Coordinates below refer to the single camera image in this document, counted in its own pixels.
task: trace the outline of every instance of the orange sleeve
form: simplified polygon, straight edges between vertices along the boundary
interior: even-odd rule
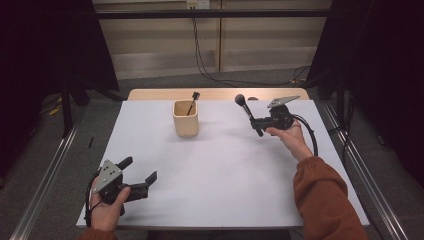
[[[113,232],[105,232],[87,228],[77,240],[118,240]]]
[[[367,239],[347,198],[346,183],[321,158],[299,162],[293,188],[305,239]]]

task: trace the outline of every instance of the microphone-like tip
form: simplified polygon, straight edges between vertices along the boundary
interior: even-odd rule
[[[238,94],[234,100],[241,107],[243,107],[244,105],[246,105],[246,99],[244,99],[243,94]]]

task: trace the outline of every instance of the human hand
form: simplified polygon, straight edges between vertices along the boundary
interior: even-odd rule
[[[98,177],[93,181],[95,186]],[[96,230],[112,232],[118,225],[121,207],[131,193],[130,187],[125,187],[121,190],[112,205],[102,202],[102,197],[99,193],[91,193],[90,209],[91,212],[91,227]]]
[[[297,161],[300,162],[303,159],[313,156],[311,150],[305,143],[299,121],[294,120],[293,125],[287,130],[269,127],[265,131],[271,135],[279,137]]]

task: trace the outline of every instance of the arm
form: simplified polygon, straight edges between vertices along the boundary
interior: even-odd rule
[[[299,163],[293,180],[296,206],[304,221],[305,239],[367,239],[347,198],[346,183],[305,143],[300,123],[285,131],[267,128],[280,138]]]
[[[126,187],[121,190],[115,202],[108,205],[102,202],[99,193],[92,193],[90,198],[91,228],[87,228],[78,240],[117,240],[113,234],[118,225],[121,207],[130,195],[131,189]]]

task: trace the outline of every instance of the white tabletop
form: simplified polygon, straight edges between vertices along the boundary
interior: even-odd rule
[[[249,101],[256,118],[269,116],[270,101]],[[302,226],[294,204],[296,160],[268,134],[259,137],[234,101],[198,101],[199,135],[176,135],[173,101],[127,101],[122,105],[105,159],[119,163],[132,156],[124,182],[158,180],[149,197],[125,203],[120,227],[144,229],[271,229]],[[361,222],[368,220],[313,101],[287,104],[305,118],[318,142],[319,155],[346,181],[349,200]],[[312,149],[310,136],[305,140]],[[84,209],[77,222],[85,226]]]

